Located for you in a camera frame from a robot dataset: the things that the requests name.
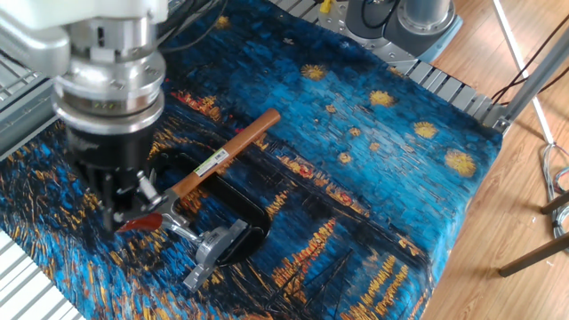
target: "black cable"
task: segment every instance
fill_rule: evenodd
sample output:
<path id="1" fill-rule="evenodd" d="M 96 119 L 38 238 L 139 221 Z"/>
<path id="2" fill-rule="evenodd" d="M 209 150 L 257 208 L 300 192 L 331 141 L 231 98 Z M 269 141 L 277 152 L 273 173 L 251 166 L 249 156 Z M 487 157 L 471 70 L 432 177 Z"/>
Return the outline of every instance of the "black cable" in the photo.
<path id="1" fill-rule="evenodd" d="M 196 21 L 198 21 L 200 18 L 202 18 L 204 16 L 204 14 L 208 13 L 212 9 L 213 4 L 217 4 L 218 1 L 219 0 L 211 0 L 207 3 L 207 6 L 205 6 L 205 5 L 202 6 L 201 9 L 198 11 L 195 11 L 196 8 L 194 8 L 193 6 L 191 8 L 189 8 L 187 10 L 186 19 L 182 20 L 181 23 L 175 28 L 175 30 L 172 31 L 168 35 L 167 38 L 165 38 L 163 41 L 161 41 L 159 45 L 166 44 L 170 40 L 174 39 L 177 35 L 179 35 L 184 29 L 186 29 L 187 27 L 196 23 Z M 199 16 L 196 17 L 195 19 L 193 19 L 190 23 L 186 24 L 186 21 L 188 20 L 188 18 L 194 14 L 198 14 Z"/>
<path id="2" fill-rule="evenodd" d="M 362 15 L 362 22 L 364 23 L 364 26 L 365 26 L 366 28 L 381 28 L 381 27 L 383 27 L 385 24 L 388 23 L 389 18 L 391 18 L 391 15 L 393 14 L 393 11 L 395 10 L 395 8 L 397 7 L 397 5 L 399 4 L 399 1 L 400 1 L 400 0 L 395 0 L 395 2 L 393 3 L 393 5 L 391 6 L 391 9 L 389 9 L 389 13 L 388 13 L 388 15 L 385 17 L 385 19 L 384 19 L 382 22 L 380 22 L 379 24 L 375 25 L 375 26 L 369 24 L 369 22 L 367 22 L 367 20 L 365 19 L 365 6 L 367 5 L 367 1 L 368 1 L 368 0 L 363 0 L 363 1 L 362 1 L 362 13 L 361 13 L 361 15 Z"/>
<path id="3" fill-rule="evenodd" d="M 500 101 L 500 99 L 504 96 L 504 94 L 506 94 L 506 92 L 513 87 L 516 82 L 516 80 L 524 73 L 524 71 L 527 70 L 527 68 L 532 64 L 532 62 L 535 60 L 535 58 L 537 58 L 537 56 L 540 54 L 540 52 L 545 48 L 545 46 L 547 45 L 547 43 L 553 38 L 553 36 L 559 31 L 559 29 L 561 29 L 561 27 L 564 26 L 564 24 L 569 20 L 569 14 L 557 25 L 557 27 L 553 30 L 553 32 L 551 32 L 549 34 L 549 36 L 547 37 L 547 39 L 545 39 L 545 42 L 543 42 L 543 44 L 541 44 L 540 48 L 537 50 L 537 52 L 535 52 L 535 54 L 532 56 L 531 59 L 529 59 L 527 61 L 527 64 L 525 64 L 525 67 L 522 68 L 517 75 L 514 77 L 514 79 L 505 87 L 501 88 L 499 91 L 497 91 L 493 96 L 492 96 L 492 100 L 493 100 L 493 104 L 498 103 L 498 101 Z"/>
<path id="4" fill-rule="evenodd" d="M 6 53 L 4 50 L 0 49 L 0 55 L 2 55 L 3 58 L 5 58 L 6 60 L 10 61 L 13 64 L 16 64 L 22 68 L 26 68 L 26 66 L 24 66 L 21 62 L 17 61 L 16 59 L 12 58 L 10 55 L 8 55 L 8 53 Z"/>
<path id="5" fill-rule="evenodd" d="M 187 0 L 184 4 L 188 3 L 189 5 L 185 6 L 185 8 L 183 9 L 184 11 L 177 16 L 176 24 L 172 25 L 172 32 L 170 32 L 170 34 L 166 37 L 166 39 L 164 39 L 160 44 L 166 44 L 170 40 L 174 39 L 174 37 L 177 36 L 178 33 L 180 32 L 186 19 L 193 14 L 192 9 L 194 8 L 194 5 L 196 5 L 196 0 Z M 181 10 L 182 8 L 178 9 L 174 14 L 180 12 Z"/>
<path id="6" fill-rule="evenodd" d="M 217 21 L 220 19 L 221 15 L 223 14 L 223 12 L 225 11 L 225 8 L 228 6 L 228 2 L 229 0 L 225 0 L 223 3 L 223 6 L 221 7 L 220 13 L 217 15 L 217 17 L 215 18 L 215 20 L 213 21 L 212 25 L 196 40 L 192 41 L 189 44 L 184 44 L 181 46 L 177 46 L 177 47 L 173 47 L 173 48 L 164 48 L 162 50 L 160 50 L 160 52 L 162 54 L 167 54 L 167 53 L 173 53 L 173 52 L 179 52 L 182 50 L 186 50 L 189 49 L 190 47 L 192 47 L 194 44 L 197 44 L 198 42 L 202 41 L 202 39 L 205 38 L 205 36 L 207 36 L 212 30 L 213 28 L 215 28 L 215 25 L 217 23 Z"/>
<path id="7" fill-rule="evenodd" d="M 164 23 L 158 26 L 158 39 L 177 28 L 188 17 L 188 12 L 196 4 L 196 0 L 186 0 Z"/>
<path id="8" fill-rule="evenodd" d="M 518 84 L 522 84 L 522 83 L 524 83 L 525 81 L 527 81 L 527 78 L 523 78 L 523 79 L 521 79 L 521 80 L 517 80 L 517 81 L 516 81 L 515 83 L 513 83 L 512 85 L 510 85 L 510 86 L 505 86 L 505 87 L 501 88 L 499 91 L 497 91 L 497 92 L 492 96 L 492 99 L 496 98 L 496 96 L 497 96 L 498 94 L 500 94 L 500 93 L 502 93 L 502 92 L 506 92 L 509 88 L 514 87 L 514 86 L 516 86 L 516 85 L 518 85 Z"/>
<path id="9" fill-rule="evenodd" d="M 565 69 L 563 70 L 563 72 L 561 72 L 558 76 L 555 77 L 555 79 L 551 80 L 548 84 L 545 84 L 545 86 L 543 86 L 543 88 L 541 88 L 541 90 L 540 90 L 539 92 L 537 92 L 537 93 L 540 94 L 540 93 L 542 93 L 542 92 L 548 90 L 548 89 L 551 87 L 551 85 L 553 85 L 553 84 L 555 84 L 557 81 L 559 81 L 564 75 L 567 74 L 567 72 L 569 72 L 569 67 L 565 68 Z M 508 106 L 508 104 L 509 104 L 510 102 L 511 102 L 511 101 L 504 102 L 504 103 L 501 103 L 501 105 L 502 105 L 502 106 Z"/>

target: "hammer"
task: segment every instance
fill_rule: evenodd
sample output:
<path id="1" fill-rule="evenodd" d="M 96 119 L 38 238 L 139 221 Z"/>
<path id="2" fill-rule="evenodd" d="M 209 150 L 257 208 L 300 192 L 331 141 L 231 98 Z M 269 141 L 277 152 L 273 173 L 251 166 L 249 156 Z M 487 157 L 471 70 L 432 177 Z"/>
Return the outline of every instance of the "hammer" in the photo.
<path id="1" fill-rule="evenodd" d="M 242 220 L 237 220 L 229 229 L 217 227 L 213 231 L 206 231 L 202 235 L 197 235 L 188 227 L 189 221 L 175 211 L 175 205 L 202 181 L 258 139 L 268 128 L 276 124 L 280 117 L 273 108 L 265 111 L 262 116 L 252 124 L 249 124 L 222 148 L 218 149 L 191 174 L 171 188 L 168 188 L 164 192 L 167 200 L 156 209 L 156 212 L 141 219 L 127 221 L 119 231 L 131 229 L 156 230 L 162 227 L 185 237 L 191 243 L 197 245 L 196 267 L 184 280 L 184 284 L 192 292 L 197 291 L 215 270 L 217 259 L 230 248 L 234 241 L 248 228 L 248 225 Z"/>

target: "screw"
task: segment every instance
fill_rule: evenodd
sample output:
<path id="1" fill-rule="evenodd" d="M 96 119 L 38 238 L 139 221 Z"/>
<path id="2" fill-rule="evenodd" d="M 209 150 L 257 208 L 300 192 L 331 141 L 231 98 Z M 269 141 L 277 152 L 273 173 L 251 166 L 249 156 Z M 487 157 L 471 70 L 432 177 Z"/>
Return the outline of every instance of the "screw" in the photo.
<path id="1" fill-rule="evenodd" d="M 117 90 L 123 90 L 124 89 L 124 84 L 121 84 L 117 80 L 111 81 L 110 86 L 113 87 L 114 89 L 117 89 Z"/>
<path id="2" fill-rule="evenodd" d="M 148 73 L 149 75 L 155 76 L 158 74 L 158 70 L 151 68 L 150 66 L 146 66 L 144 68 L 144 71 L 146 71 L 146 73 Z"/>

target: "gray pole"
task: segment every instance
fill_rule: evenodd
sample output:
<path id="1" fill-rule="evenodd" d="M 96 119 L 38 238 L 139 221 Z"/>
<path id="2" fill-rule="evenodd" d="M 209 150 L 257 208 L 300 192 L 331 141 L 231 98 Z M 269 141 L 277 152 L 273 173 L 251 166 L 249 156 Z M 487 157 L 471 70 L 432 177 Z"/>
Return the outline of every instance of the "gray pole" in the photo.
<path id="1" fill-rule="evenodd" d="M 553 73 L 569 55 L 569 29 L 567 29 L 542 63 L 527 78 L 524 86 L 506 108 L 504 119 L 508 122 L 516 119 L 527 104 L 541 90 Z"/>

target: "gray metal cylinder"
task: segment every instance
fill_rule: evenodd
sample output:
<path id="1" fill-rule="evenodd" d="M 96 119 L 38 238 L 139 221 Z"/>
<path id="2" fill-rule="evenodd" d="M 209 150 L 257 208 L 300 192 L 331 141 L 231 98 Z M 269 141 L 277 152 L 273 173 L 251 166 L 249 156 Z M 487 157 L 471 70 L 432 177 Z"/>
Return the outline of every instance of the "gray metal cylinder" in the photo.
<path id="1" fill-rule="evenodd" d="M 150 127 L 162 114 L 166 65 L 148 19 L 93 19 L 68 26 L 68 72 L 53 83 L 53 109 L 70 127 L 121 135 Z"/>
<path id="2" fill-rule="evenodd" d="M 444 21 L 451 0 L 403 0 L 406 18 L 416 27 L 431 28 Z"/>

